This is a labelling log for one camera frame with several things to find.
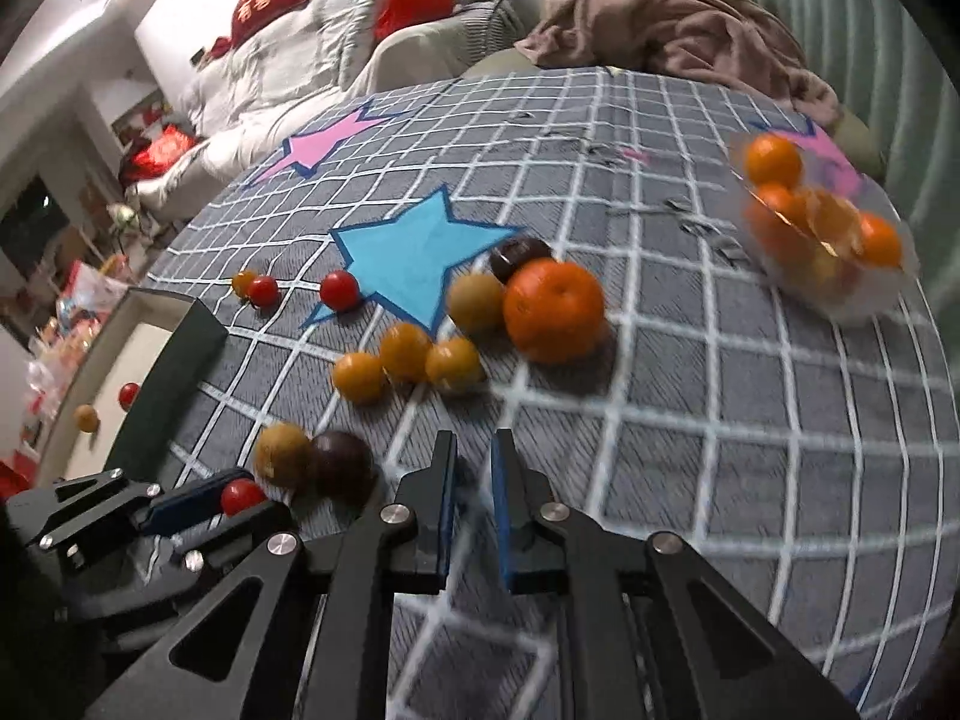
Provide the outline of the small orange tomato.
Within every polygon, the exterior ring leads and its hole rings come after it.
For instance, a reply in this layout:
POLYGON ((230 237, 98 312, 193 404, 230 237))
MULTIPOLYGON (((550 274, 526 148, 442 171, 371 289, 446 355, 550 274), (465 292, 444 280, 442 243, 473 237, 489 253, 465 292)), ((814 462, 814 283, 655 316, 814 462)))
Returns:
POLYGON ((258 276, 259 273, 254 270, 241 270, 235 273, 233 278, 231 278, 231 289, 233 289, 233 293, 235 293, 239 299, 247 298, 249 288, 251 288, 251 284, 258 276))

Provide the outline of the right mandarin in bowl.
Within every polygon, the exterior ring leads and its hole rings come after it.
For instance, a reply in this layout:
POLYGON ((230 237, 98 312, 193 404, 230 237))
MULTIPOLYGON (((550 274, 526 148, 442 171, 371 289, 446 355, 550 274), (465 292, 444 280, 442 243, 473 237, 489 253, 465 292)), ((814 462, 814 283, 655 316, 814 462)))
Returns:
POLYGON ((862 211, 859 215, 857 258, 877 268, 900 268, 903 263, 903 244, 900 232, 882 216, 862 211))

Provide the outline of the dark purple plum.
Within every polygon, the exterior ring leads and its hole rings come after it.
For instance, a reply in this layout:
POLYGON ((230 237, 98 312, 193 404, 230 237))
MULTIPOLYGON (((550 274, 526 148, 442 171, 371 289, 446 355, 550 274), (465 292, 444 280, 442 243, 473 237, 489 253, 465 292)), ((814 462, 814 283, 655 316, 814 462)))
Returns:
POLYGON ((313 438, 314 486, 327 499, 361 507, 370 497, 376 470, 370 446, 356 434, 331 429, 313 438))

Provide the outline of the teal curtain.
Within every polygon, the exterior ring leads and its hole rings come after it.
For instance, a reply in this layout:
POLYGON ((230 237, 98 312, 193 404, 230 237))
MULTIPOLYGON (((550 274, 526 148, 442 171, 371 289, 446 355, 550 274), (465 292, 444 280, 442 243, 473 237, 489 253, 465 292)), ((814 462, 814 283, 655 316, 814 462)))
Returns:
POLYGON ((900 0, 760 0, 878 140, 932 307, 958 302, 958 91, 900 0))

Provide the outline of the red cherry tomato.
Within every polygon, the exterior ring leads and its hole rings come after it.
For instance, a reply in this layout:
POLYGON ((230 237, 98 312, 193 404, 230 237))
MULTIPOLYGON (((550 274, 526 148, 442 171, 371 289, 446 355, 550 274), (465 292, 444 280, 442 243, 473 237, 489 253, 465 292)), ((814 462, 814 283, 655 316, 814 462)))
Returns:
POLYGON ((126 382, 122 385, 121 390, 117 394, 117 403, 124 411, 130 410, 133 403, 139 396, 140 385, 137 382, 126 382))
POLYGON ((220 494, 221 511, 227 517, 234 517, 241 512, 257 507, 268 499, 260 486, 252 479, 238 478, 229 481, 220 494))
POLYGON ((259 275, 252 278, 249 286, 247 286, 245 299, 255 305, 257 309, 272 309, 280 299, 280 288, 278 288, 277 280, 270 275, 259 275))
POLYGON ((332 312, 348 312, 361 301, 358 280, 347 270, 327 273, 319 285, 320 302, 332 312))

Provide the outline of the top mandarin in bowl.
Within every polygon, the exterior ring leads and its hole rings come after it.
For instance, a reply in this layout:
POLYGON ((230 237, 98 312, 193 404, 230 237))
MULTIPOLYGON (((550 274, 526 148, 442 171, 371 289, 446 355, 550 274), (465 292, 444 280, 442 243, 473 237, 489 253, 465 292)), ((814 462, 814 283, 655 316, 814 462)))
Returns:
POLYGON ((752 184, 779 184, 788 188, 797 187, 804 172, 799 148, 788 138, 774 133, 762 133, 747 145, 743 167, 752 184))

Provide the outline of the pink blanket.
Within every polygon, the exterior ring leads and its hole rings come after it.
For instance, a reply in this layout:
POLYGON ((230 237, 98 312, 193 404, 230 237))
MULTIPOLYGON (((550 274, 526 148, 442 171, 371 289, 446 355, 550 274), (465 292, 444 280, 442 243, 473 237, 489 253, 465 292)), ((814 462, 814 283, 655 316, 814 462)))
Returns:
POLYGON ((547 0, 516 49, 540 68, 607 65, 756 91, 823 128, 841 115, 794 34, 754 0, 547 0))

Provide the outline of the clear glass fruit bowl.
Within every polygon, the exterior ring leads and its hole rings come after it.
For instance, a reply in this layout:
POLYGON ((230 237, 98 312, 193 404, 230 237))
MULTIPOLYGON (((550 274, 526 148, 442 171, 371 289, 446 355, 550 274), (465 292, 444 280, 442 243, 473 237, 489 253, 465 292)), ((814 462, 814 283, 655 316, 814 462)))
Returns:
POLYGON ((838 323, 895 309, 918 277, 913 238, 827 132, 755 127, 726 146, 737 241, 776 286, 838 323))

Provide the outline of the white grey sofa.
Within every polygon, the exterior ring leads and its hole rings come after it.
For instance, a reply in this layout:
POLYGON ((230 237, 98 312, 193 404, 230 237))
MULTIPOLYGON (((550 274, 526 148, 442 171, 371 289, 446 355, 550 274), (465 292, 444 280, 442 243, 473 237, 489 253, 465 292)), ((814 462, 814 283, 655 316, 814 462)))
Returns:
POLYGON ((308 0, 223 57, 161 85, 174 121, 200 138, 161 176, 125 189, 156 220, 189 220, 283 138, 327 109, 464 75, 521 37, 509 0, 454 0, 454 13, 377 39, 387 0, 308 0))

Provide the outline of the front mandarin in bowl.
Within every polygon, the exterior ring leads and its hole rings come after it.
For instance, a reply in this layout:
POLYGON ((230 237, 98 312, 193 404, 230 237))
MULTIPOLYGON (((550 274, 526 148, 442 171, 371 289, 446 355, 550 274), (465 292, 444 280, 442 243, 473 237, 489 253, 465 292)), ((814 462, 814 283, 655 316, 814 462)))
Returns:
POLYGON ((760 252, 777 266, 800 268, 811 263, 807 205, 800 193, 782 184, 757 185, 750 190, 745 221, 760 252))

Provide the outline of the red cushion sofa end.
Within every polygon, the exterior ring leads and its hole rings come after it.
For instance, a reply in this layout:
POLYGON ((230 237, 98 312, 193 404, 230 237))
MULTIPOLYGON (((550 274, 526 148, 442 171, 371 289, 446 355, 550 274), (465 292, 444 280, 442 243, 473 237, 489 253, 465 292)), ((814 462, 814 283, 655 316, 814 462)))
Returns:
POLYGON ((153 140, 135 138, 119 164, 119 184, 127 188, 164 176, 189 149, 199 143, 199 138, 184 132, 177 125, 167 125, 153 140))

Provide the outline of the large orange mandarin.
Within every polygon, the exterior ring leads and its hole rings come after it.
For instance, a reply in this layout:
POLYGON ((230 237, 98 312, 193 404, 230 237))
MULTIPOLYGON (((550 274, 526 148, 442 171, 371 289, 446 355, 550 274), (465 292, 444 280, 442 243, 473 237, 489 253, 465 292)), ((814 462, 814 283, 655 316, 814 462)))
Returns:
POLYGON ((503 320, 514 348, 553 366, 592 355, 607 330, 601 283, 584 266, 535 259, 512 275, 503 320))

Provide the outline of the yellow cherry tomato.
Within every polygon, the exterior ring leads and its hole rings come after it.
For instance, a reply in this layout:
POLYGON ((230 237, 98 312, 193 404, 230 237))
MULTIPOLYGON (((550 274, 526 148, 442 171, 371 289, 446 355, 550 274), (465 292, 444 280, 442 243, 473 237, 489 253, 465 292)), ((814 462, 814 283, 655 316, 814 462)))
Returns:
POLYGON ((335 390, 353 405, 373 405, 387 390, 386 372, 381 359, 366 351, 343 355, 332 369, 335 390))
POLYGON ((409 322, 393 323, 379 345, 379 360, 392 383, 421 383, 428 378, 427 360, 433 339, 409 322))
POLYGON ((436 343, 428 351, 425 372, 434 388, 451 395, 463 394, 485 380, 477 346, 462 337, 436 343))

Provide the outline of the peeled mandarin in bowl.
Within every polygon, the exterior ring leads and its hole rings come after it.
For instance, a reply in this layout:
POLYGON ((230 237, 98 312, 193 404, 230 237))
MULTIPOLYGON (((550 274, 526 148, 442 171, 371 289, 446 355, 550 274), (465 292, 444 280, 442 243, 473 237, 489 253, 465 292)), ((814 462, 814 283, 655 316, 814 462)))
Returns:
POLYGON ((822 187, 804 190, 807 227, 832 254, 852 257, 859 241, 859 210, 850 200, 822 187))

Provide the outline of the pile of snack packets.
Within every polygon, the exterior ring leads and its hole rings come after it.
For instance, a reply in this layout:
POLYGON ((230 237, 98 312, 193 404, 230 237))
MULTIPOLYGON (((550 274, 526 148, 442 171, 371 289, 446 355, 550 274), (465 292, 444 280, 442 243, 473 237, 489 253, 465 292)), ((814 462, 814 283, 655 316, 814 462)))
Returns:
POLYGON ((21 444, 37 452, 41 434, 57 416, 93 341, 127 288, 136 282, 137 275, 124 254, 109 255, 99 266, 81 260, 71 264, 65 289, 55 301, 53 316, 34 339, 32 360, 26 367, 21 444))

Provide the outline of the white tray with dark rim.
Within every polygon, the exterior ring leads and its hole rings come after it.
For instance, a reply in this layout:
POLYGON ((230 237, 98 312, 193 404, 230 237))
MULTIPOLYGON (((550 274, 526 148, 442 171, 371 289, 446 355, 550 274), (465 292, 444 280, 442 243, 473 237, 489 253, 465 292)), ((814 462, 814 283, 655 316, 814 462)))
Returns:
POLYGON ((34 475, 37 488, 106 470, 151 481, 226 337, 198 299, 127 289, 60 401, 34 475))

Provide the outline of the dark plum behind orange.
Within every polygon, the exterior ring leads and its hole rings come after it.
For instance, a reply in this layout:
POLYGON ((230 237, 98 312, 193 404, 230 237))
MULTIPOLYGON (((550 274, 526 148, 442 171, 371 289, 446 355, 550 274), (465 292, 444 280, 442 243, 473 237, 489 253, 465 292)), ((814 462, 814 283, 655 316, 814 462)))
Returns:
POLYGON ((551 259, 551 257, 553 257, 553 250, 542 239, 534 236, 516 236, 490 250, 488 266, 493 276, 501 284, 506 284, 517 270, 521 270, 529 262, 551 259))

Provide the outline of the red cushion on sofa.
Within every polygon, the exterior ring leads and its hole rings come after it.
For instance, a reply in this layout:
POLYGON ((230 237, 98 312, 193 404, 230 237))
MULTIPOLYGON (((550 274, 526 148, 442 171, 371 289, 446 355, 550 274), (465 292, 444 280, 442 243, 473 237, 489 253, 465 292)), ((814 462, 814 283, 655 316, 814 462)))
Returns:
POLYGON ((444 20, 454 9, 455 0, 384 0, 374 23, 374 39, 381 43, 409 26, 444 20))

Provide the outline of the brown longan beside orange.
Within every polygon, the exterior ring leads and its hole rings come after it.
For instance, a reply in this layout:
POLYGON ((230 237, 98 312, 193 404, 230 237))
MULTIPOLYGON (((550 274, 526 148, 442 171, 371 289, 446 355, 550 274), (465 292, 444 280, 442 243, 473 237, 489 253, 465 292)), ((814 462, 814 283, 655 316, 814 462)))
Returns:
POLYGON ((448 289, 446 309, 467 337, 494 332, 503 325, 505 287, 491 273, 464 273, 448 289))

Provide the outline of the brown kiwi-like fruit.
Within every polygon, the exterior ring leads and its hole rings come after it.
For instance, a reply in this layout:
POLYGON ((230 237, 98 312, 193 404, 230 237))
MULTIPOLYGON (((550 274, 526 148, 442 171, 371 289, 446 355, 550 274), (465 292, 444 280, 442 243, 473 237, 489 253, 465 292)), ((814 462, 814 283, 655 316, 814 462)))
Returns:
POLYGON ((275 422, 260 431, 254 447, 254 472, 281 489, 295 489, 311 470, 313 444, 301 427, 275 422))

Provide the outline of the grey grid star tablecloth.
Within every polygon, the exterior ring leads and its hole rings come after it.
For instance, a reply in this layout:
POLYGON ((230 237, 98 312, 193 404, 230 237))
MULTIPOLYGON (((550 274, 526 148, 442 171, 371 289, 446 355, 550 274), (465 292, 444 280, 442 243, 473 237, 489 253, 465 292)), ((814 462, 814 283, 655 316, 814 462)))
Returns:
POLYGON ((164 459, 167 481, 244 465, 274 421, 363 437, 387 475, 459 440, 459 522, 444 593, 395 606, 394 718, 553 718, 548 601, 506 592, 488 494, 511 429, 556 495, 625 535, 690 539, 867 718, 890 718, 946 633, 958 582, 958 424, 921 289, 836 327, 771 288, 721 232, 727 138, 791 128, 776 104, 612 70, 447 82, 377 96, 374 127, 311 176, 241 177, 171 242, 151 288, 205 302, 228 330, 164 459), (309 322, 342 263, 335 233, 446 190, 461 220, 519 227, 601 282, 607 338, 569 367, 480 341, 468 397, 332 387, 374 351, 381 305, 309 322), (257 309, 231 278, 280 299, 257 309))

